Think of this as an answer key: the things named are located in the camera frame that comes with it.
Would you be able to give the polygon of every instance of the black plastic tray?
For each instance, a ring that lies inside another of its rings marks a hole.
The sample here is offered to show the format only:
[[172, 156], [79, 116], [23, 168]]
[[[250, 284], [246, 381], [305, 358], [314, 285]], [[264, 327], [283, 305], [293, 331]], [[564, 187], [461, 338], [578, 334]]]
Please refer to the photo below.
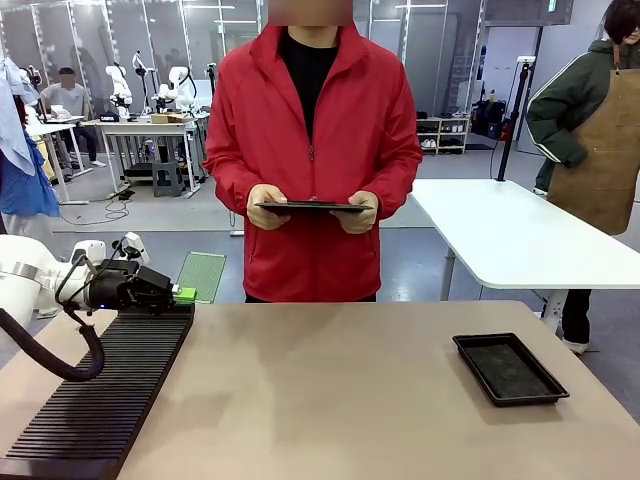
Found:
[[514, 333], [458, 335], [453, 341], [496, 407], [553, 404], [569, 397]]
[[287, 214], [292, 209], [294, 210], [333, 210], [335, 212], [350, 212], [360, 213], [365, 210], [371, 210], [371, 207], [367, 205], [350, 205], [342, 203], [331, 202], [287, 202], [287, 203], [275, 203], [275, 202], [263, 202], [256, 203], [257, 206], [269, 210], [276, 214]]

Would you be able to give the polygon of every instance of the person sitting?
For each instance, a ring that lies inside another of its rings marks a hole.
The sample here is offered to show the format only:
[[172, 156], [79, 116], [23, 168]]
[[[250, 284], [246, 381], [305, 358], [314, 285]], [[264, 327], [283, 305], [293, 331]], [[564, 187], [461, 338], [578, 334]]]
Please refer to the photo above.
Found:
[[[82, 85], [76, 83], [76, 72], [70, 67], [63, 67], [58, 72], [60, 75], [60, 83], [54, 83], [48, 86], [42, 92], [40, 96], [45, 103], [45, 109], [49, 110], [51, 105], [62, 105], [69, 114], [72, 116], [82, 116], [84, 120], [89, 120], [89, 98], [87, 92]], [[94, 167], [105, 167], [106, 164], [97, 159], [98, 156], [98, 138], [95, 131], [91, 127], [83, 127], [79, 124], [73, 129], [76, 137], [84, 138], [87, 144], [87, 150], [89, 152], [89, 162]], [[73, 140], [71, 139], [71, 133], [69, 130], [62, 132], [65, 146], [68, 152], [74, 152]], [[69, 161], [68, 158], [61, 158], [63, 170], [69, 168], [79, 168], [81, 159], [76, 159], [75, 162]]]

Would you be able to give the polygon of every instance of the sleeve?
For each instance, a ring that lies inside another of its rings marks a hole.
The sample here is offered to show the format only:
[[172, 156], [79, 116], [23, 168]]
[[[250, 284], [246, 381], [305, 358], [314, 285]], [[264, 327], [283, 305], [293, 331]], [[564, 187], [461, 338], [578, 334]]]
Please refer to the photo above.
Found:
[[593, 73], [589, 54], [578, 57], [534, 95], [527, 110], [533, 143], [550, 160], [565, 167], [579, 165], [586, 149], [562, 124], [567, 111], [581, 108], [587, 98], [585, 84]]
[[422, 162], [422, 147], [416, 133], [416, 107], [401, 64], [398, 77], [385, 119], [378, 171], [373, 180], [362, 188], [378, 197], [380, 220], [391, 217], [407, 201], [418, 165]]
[[246, 165], [236, 138], [230, 96], [221, 68], [211, 105], [207, 135], [207, 160], [204, 167], [216, 180], [216, 196], [232, 212], [247, 213], [247, 199], [251, 189], [263, 183]]

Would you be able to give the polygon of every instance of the person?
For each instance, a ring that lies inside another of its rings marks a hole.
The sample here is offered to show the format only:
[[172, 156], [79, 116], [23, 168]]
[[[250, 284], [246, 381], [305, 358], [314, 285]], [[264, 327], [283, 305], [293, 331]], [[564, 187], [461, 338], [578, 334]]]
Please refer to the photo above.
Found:
[[49, 217], [59, 217], [60, 209], [42, 170], [44, 158], [24, 130], [25, 104], [37, 98], [36, 91], [21, 77], [15, 63], [0, 55], [1, 223], [6, 233], [35, 238], [55, 254], [57, 245]]
[[[70, 67], [63, 67], [59, 70], [60, 83], [54, 83], [48, 86], [40, 93], [43, 101], [45, 102], [45, 108], [48, 109], [50, 105], [62, 105], [62, 107], [69, 112], [72, 116], [82, 116], [85, 120], [89, 119], [89, 98], [86, 90], [82, 85], [76, 83], [76, 72]], [[98, 156], [98, 138], [94, 130], [91, 127], [82, 127], [79, 124], [73, 129], [76, 136], [84, 138], [87, 144], [87, 150], [89, 151], [89, 162], [94, 167], [105, 167], [106, 164], [99, 161]], [[71, 139], [71, 133], [69, 131], [62, 132], [65, 146], [68, 152], [73, 152], [73, 140]], [[68, 172], [69, 167], [79, 168], [77, 162], [81, 159], [77, 159], [76, 162], [70, 163], [70, 160], [62, 155], [60, 163], [63, 168]]]
[[[614, 0], [605, 19], [609, 39], [594, 42], [549, 81], [527, 113], [533, 141], [547, 157], [536, 192], [609, 235], [629, 225], [640, 170], [638, 26], [640, 3]], [[571, 290], [562, 313], [564, 342], [577, 354], [590, 340], [590, 296]]]
[[[422, 161], [404, 68], [359, 35], [348, 3], [280, 0], [259, 37], [220, 65], [206, 167], [218, 198], [245, 217], [250, 303], [375, 301], [379, 221], [405, 203]], [[370, 210], [258, 206], [287, 200]]]

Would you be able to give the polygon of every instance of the table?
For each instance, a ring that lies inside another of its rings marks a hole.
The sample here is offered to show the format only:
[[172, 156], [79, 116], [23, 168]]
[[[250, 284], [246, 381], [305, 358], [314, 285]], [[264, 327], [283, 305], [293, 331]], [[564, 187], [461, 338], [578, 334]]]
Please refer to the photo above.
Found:
[[413, 197], [449, 245], [441, 300], [456, 258], [480, 285], [552, 290], [554, 330], [569, 289], [640, 289], [640, 254], [513, 182], [416, 180]]
[[[198, 190], [200, 190], [200, 177], [197, 177], [196, 175], [194, 175], [194, 164], [193, 164], [193, 159], [191, 157], [191, 148], [189, 148], [189, 145], [191, 144], [189, 142], [189, 134], [193, 131], [196, 130], [196, 123], [197, 122], [203, 122], [204, 120], [206, 120], [209, 117], [209, 114], [199, 114], [198, 116], [196, 116], [196, 118], [185, 118], [183, 122], [181, 123], [162, 123], [162, 124], [158, 124], [158, 123], [151, 123], [151, 119], [150, 118], [139, 118], [137, 121], [135, 122], [127, 122], [127, 121], [120, 121], [120, 122], [101, 122], [99, 120], [94, 120], [94, 121], [90, 121], [90, 122], [83, 122], [83, 125], [91, 125], [91, 126], [95, 126], [97, 128], [100, 129], [100, 131], [102, 132], [102, 138], [105, 144], [105, 148], [107, 150], [107, 156], [109, 157], [109, 163], [111, 164], [111, 153], [109, 151], [109, 144], [107, 142], [107, 138], [111, 137], [112, 138], [112, 149], [111, 151], [113, 151], [115, 157], [119, 160], [119, 162], [117, 162], [117, 164], [121, 163], [121, 148], [119, 146], [120, 142], [119, 142], [119, 137], [124, 137], [123, 138], [123, 146], [124, 149], [126, 150], [126, 157], [130, 158], [130, 146], [129, 146], [129, 138], [137, 138], [137, 137], [152, 137], [152, 138], [157, 138], [157, 137], [182, 137], [184, 144], [185, 144], [185, 156], [186, 156], [186, 163], [187, 163], [187, 172], [188, 172], [188, 176], [189, 176], [189, 191], [184, 195], [185, 198], [190, 198], [191, 196], [193, 196]], [[124, 166], [121, 166], [122, 168], [122, 172], [121, 172], [121, 179], [126, 180], [126, 177], [124, 175]], [[115, 185], [115, 180], [114, 180], [114, 187], [116, 188], [116, 191], [118, 190], [118, 187]]]
[[84, 120], [84, 115], [72, 115], [69, 118], [47, 117], [47, 123], [76, 123]]
[[[56, 178], [58, 179], [58, 183], [60, 185], [60, 189], [62, 190], [62, 201], [59, 202], [60, 205], [88, 205], [89, 202], [84, 200], [71, 200], [69, 197], [69, 191], [67, 190], [67, 185], [64, 182], [64, 175], [62, 174], [62, 169], [60, 168], [60, 161], [58, 160], [58, 155], [56, 154], [55, 146], [53, 145], [53, 134], [57, 134], [66, 130], [71, 131], [71, 140], [73, 141], [73, 149], [76, 153], [76, 158], [78, 159], [78, 164], [80, 166], [80, 171], [72, 175], [73, 178], [79, 177], [86, 173], [93, 171], [93, 168], [84, 168], [82, 165], [82, 157], [80, 156], [80, 149], [78, 148], [78, 142], [76, 141], [76, 136], [73, 133], [73, 129], [75, 127], [74, 123], [44, 123], [44, 124], [34, 124], [27, 125], [26, 131], [30, 137], [42, 137], [47, 145], [47, 150], [49, 151], [49, 155], [53, 159], [53, 168], [56, 172]], [[56, 142], [60, 146], [60, 151], [65, 151], [62, 149], [63, 143], [60, 138], [56, 138]]]
[[[451, 337], [504, 331], [571, 397], [493, 407]], [[62, 317], [37, 339], [86, 350]], [[0, 451], [59, 383], [23, 353], [0, 370]], [[639, 452], [640, 427], [519, 303], [198, 305], [119, 480], [602, 480], [636, 478]]]

